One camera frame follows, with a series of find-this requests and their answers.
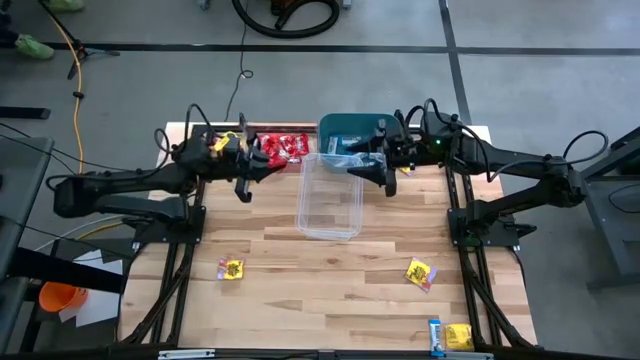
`red candy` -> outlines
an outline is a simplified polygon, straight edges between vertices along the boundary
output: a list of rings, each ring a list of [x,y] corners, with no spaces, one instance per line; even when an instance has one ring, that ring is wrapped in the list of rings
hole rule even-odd
[[[309,153],[307,134],[265,134],[260,135],[262,151],[269,155],[269,167],[299,164],[302,156]]]

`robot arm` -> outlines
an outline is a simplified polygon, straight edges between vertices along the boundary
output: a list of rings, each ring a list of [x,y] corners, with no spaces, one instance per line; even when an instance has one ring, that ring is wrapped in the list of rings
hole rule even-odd
[[[348,150],[383,153],[385,163],[351,168],[349,173],[384,186],[387,196],[395,195],[395,169],[399,167],[446,165],[462,175],[487,173],[489,181],[498,173],[539,180],[529,189],[494,201],[470,202],[463,219],[464,228],[478,234],[487,231],[503,215],[545,204],[573,207],[584,200],[580,174],[563,157],[495,148],[461,124],[457,115],[440,114],[437,107],[434,110],[424,113],[417,139],[410,134],[408,121],[399,111],[395,117],[404,129],[399,136],[386,136],[386,124],[381,121],[370,139]]]
[[[55,213],[65,218],[99,212],[149,217],[164,223],[183,222],[189,218],[186,196],[199,181],[236,179],[237,196],[242,202],[250,202],[250,181],[260,182],[281,169],[269,168],[269,158],[260,151],[255,134],[248,137],[247,150],[239,138],[229,136],[218,151],[210,148],[214,135],[205,135],[174,146],[170,152],[173,163],[161,168],[66,177],[54,189]],[[151,190],[181,196],[154,201],[117,195]]]

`green shoe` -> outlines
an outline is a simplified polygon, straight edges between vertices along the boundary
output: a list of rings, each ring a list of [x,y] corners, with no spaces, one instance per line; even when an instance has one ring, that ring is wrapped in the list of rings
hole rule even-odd
[[[39,43],[29,35],[20,35],[15,42],[16,50],[38,60],[49,60],[53,57],[53,49]]]
[[[84,0],[49,0],[47,6],[53,12],[74,12],[84,9]]]

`butcher block tabletop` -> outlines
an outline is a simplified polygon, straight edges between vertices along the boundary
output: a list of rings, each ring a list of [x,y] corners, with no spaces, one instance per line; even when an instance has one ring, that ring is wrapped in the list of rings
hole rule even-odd
[[[473,128],[490,140],[486,127]],[[184,125],[169,123],[167,134],[179,144]],[[311,135],[312,150],[315,141]],[[313,240],[296,230],[296,172],[252,184],[250,204],[238,200],[233,184],[207,184],[205,230],[191,268],[180,346],[428,350],[429,319],[468,323],[460,260],[446,223],[444,170],[421,167],[412,177],[398,172],[397,179],[398,192],[391,198],[364,182],[362,231],[350,241]],[[476,176],[472,183],[478,199],[503,195],[498,179],[487,183]],[[464,197],[460,200],[464,206]],[[151,244],[133,263],[122,300],[120,338],[131,333],[157,299],[167,248]],[[504,248],[486,252],[496,302],[522,336],[536,343],[514,255]],[[438,269],[428,293],[404,278],[414,256]],[[242,280],[217,280],[222,257],[246,260]],[[173,307],[169,303],[163,338]],[[479,305],[478,311],[489,341],[484,307]]]

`transparent plastic bin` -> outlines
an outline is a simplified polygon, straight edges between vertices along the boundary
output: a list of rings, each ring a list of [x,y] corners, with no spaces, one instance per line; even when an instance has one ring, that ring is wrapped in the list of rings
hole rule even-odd
[[[362,178],[347,169],[363,166],[352,155],[309,154],[302,158],[298,231],[324,240],[349,240],[362,230]]]

